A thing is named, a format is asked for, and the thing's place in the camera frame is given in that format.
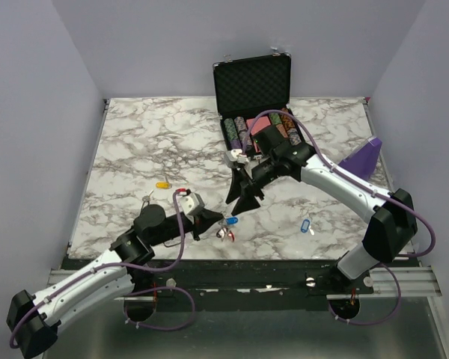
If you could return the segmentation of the red-handled metal keyring tool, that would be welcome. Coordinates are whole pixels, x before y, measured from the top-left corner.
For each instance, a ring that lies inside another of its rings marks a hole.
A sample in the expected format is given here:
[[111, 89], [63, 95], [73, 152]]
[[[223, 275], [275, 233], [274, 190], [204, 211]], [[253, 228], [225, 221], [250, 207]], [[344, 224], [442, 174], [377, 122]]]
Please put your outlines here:
[[231, 229], [227, 227], [222, 227], [221, 229], [219, 229], [218, 232], [216, 233], [216, 236], [222, 241], [230, 240], [231, 242], [235, 242], [234, 233], [232, 232]]

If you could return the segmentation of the blue plastic key tag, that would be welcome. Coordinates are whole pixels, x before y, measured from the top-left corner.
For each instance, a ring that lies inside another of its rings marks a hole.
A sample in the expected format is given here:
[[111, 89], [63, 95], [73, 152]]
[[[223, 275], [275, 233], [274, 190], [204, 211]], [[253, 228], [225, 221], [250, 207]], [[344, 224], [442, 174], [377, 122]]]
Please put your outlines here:
[[309, 233], [311, 236], [315, 235], [314, 229], [311, 226], [311, 221], [308, 218], [303, 220], [300, 231], [301, 233]]

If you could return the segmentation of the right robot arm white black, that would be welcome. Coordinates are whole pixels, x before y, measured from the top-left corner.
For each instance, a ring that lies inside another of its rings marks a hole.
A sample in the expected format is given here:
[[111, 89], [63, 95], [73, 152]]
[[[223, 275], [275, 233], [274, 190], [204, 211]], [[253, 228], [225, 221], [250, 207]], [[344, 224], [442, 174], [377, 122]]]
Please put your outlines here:
[[259, 208], [265, 186], [279, 177], [291, 177], [339, 200], [368, 225], [361, 243], [344, 254], [330, 273], [334, 291], [348, 292], [364, 272], [379, 263], [392, 262], [417, 233], [412, 197], [407, 191], [391, 193], [374, 186], [328, 163], [310, 144], [291, 144], [273, 126], [259, 131], [255, 141], [266, 160], [254, 168], [241, 149], [224, 155], [232, 170], [226, 201], [235, 204], [233, 215]]

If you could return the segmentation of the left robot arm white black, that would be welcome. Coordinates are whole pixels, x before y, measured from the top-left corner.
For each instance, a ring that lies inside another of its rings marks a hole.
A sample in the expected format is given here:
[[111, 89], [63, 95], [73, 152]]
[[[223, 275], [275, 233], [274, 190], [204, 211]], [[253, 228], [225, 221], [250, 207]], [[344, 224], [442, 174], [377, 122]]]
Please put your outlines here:
[[6, 319], [9, 346], [24, 358], [34, 358], [56, 342], [66, 317], [75, 318], [97, 302], [130, 292], [145, 294], [151, 285], [148, 273], [169, 271], [178, 264], [175, 260], [165, 267], [149, 267], [153, 246], [184, 239], [187, 233], [197, 239], [223, 218], [203, 206], [172, 216], [160, 205], [144, 206], [132, 226], [95, 260], [46, 289], [34, 294], [22, 290], [12, 297]]

